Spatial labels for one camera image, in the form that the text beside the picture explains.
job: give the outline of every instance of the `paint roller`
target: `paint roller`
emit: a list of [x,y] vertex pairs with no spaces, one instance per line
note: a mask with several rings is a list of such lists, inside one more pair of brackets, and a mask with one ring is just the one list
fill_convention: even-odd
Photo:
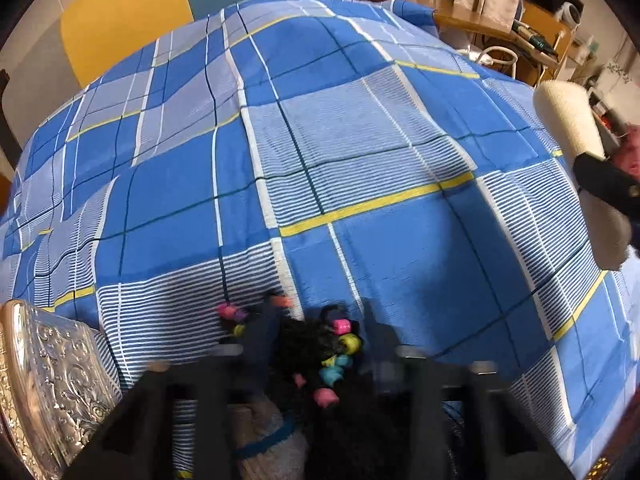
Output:
[[635,200],[640,196],[640,182],[605,160],[584,88],[565,81],[545,81],[536,88],[533,104],[560,145],[579,186],[580,208],[597,266],[619,270],[632,238],[632,225],[626,215],[636,220],[633,211],[640,212],[640,203]]

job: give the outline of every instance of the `red fabric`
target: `red fabric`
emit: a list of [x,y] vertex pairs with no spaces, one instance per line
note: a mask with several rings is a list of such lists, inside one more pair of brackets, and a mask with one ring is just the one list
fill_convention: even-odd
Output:
[[640,180],[640,126],[629,124],[620,149],[611,159],[613,164]]

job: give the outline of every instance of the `yellow wall panel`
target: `yellow wall panel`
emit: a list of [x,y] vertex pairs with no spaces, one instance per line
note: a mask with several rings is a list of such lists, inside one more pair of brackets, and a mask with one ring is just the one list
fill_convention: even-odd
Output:
[[81,86],[159,36],[193,21],[188,0],[76,0],[62,14],[66,54]]

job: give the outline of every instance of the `plaid fabric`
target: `plaid fabric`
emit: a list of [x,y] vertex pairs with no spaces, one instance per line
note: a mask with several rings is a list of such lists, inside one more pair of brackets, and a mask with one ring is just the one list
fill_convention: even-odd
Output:
[[100,329],[129,388],[207,354],[221,301],[279,288],[297,316],[357,318],[371,298],[403,343],[496,362],[583,475],[636,384],[640,262],[596,268],[531,88],[425,32],[431,14],[248,0],[124,59],[27,143],[0,300]]

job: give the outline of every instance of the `wooden table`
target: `wooden table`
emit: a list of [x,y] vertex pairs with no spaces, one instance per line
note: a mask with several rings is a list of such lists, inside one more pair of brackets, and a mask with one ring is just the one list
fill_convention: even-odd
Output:
[[[370,2],[383,2],[385,0],[367,0]],[[491,38],[507,41],[517,45],[531,59],[541,63],[551,70],[557,70],[560,64],[553,57],[536,50],[529,41],[513,32],[509,27],[494,22],[478,12],[465,9],[448,0],[407,0],[425,7],[435,9],[433,19],[438,28],[453,27],[467,32],[484,34]]]

